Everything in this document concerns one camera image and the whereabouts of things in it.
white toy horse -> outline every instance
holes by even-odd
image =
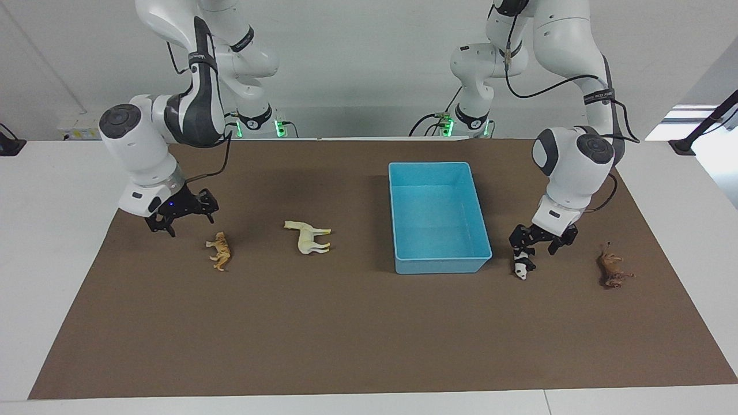
[[[315,229],[304,222],[285,221],[286,229],[295,229],[300,231],[300,238],[297,240],[297,248],[301,253],[308,255],[309,253],[327,253],[331,244],[321,245],[315,242],[315,236],[329,235],[330,229]]]

toy lion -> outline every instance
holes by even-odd
[[[213,268],[215,268],[218,271],[225,271],[223,269],[223,266],[230,260],[230,248],[228,247],[228,242],[226,241],[226,235],[225,233],[218,232],[215,234],[215,242],[205,242],[205,247],[210,248],[214,247],[218,250],[218,254],[215,256],[211,256],[211,261],[217,261],[218,263],[213,265]]]
[[[623,258],[615,256],[610,252],[610,244],[602,248],[602,255],[599,257],[599,263],[605,271],[604,285],[610,288],[620,288],[623,286],[625,278],[634,278],[634,274],[626,274],[620,270],[620,263]]]

blue tray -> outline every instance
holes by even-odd
[[[492,257],[465,162],[390,163],[398,274],[477,272]]]

brown table surface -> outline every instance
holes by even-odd
[[[527,281],[507,238],[547,179],[531,142],[234,143],[228,169],[193,183],[221,210],[177,238],[118,212],[30,399],[615,388],[736,377],[628,190]],[[173,146],[183,169],[223,148]],[[494,258],[473,275],[394,273],[387,164],[466,161]],[[595,196],[609,193],[606,184]],[[332,228],[304,256],[284,220]],[[216,272],[204,242],[232,248]],[[605,289],[608,241],[637,278]]]

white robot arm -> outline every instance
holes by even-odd
[[[238,18],[235,1],[136,1],[137,13],[147,26],[188,51],[187,68],[192,77],[190,87],[181,94],[138,95],[100,118],[103,142],[131,178],[119,206],[146,218],[154,232],[166,230],[174,236],[173,220],[191,213],[204,214],[212,223],[211,215],[218,210],[217,201],[207,189],[197,195],[190,192],[167,143],[197,148],[224,143],[230,136],[223,135],[226,115],[219,75],[228,83],[239,76],[270,76],[276,72],[278,62],[254,45],[253,29]],[[206,18],[214,24],[208,24]],[[267,123],[274,117],[273,112],[258,90],[255,87],[254,93],[239,95],[238,115],[254,110],[264,114],[260,109],[269,108],[272,115],[266,117]]]
[[[530,21],[536,59],[581,89],[588,125],[549,128],[534,143],[534,161],[550,182],[533,224],[519,225],[510,237],[521,279],[536,267],[529,258],[535,254],[531,245],[551,241],[553,255],[573,243],[578,233],[574,223],[625,151],[607,59],[592,37],[589,0],[496,0],[486,28],[490,43],[461,47],[452,56],[452,71],[462,83],[452,115],[455,133],[458,126],[462,134],[481,135],[494,96],[485,84],[489,78],[505,78],[517,97],[542,93],[520,95],[509,80],[528,63],[522,35]]]

